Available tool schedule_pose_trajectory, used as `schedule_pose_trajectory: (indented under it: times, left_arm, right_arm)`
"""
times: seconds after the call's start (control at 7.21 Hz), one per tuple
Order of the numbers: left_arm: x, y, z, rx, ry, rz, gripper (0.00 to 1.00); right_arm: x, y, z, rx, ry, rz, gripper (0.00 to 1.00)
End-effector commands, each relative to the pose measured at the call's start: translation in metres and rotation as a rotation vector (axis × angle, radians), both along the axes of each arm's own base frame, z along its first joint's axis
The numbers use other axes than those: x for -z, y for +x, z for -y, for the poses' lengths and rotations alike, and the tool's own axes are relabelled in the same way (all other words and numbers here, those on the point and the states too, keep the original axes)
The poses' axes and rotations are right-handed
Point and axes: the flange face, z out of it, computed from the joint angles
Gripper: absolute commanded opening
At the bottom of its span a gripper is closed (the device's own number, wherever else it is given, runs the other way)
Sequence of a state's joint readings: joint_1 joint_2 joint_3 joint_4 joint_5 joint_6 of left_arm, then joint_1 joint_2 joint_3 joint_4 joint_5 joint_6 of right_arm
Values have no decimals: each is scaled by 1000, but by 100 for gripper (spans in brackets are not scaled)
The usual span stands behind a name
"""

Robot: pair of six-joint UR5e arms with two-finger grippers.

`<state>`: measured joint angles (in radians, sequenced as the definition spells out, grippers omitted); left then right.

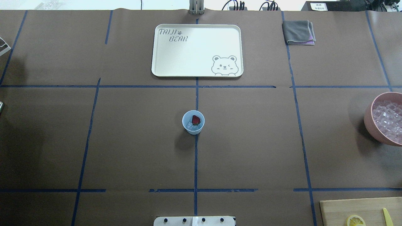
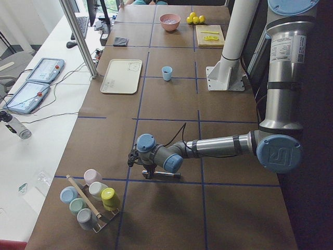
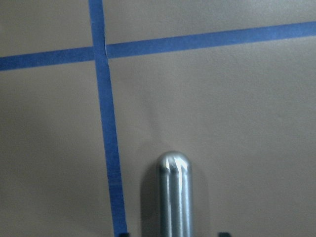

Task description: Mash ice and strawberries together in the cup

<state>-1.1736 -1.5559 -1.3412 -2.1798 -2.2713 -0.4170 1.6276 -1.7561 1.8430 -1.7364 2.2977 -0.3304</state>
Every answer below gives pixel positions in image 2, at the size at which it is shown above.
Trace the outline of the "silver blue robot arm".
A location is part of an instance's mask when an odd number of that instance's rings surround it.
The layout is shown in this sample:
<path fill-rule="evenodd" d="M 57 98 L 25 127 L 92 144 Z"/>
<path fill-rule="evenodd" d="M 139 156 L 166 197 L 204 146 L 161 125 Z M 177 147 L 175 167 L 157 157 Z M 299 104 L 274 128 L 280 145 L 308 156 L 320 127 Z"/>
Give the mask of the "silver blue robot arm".
<path fill-rule="evenodd" d="M 318 1 L 268 1 L 267 23 L 262 39 L 269 39 L 270 60 L 265 115 L 258 128 L 243 135 L 193 140 L 156 142 L 151 134 L 142 134 L 129 153 L 128 165 L 142 165 L 146 178 L 156 174 L 178 177 L 186 158 L 228 158 L 252 153 L 260 164 L 275 173 L 298 167 L 303 156 L 300 137 L 302 125 L 297 120 L 304 65 L 306 38 L 314 27 Z"/>

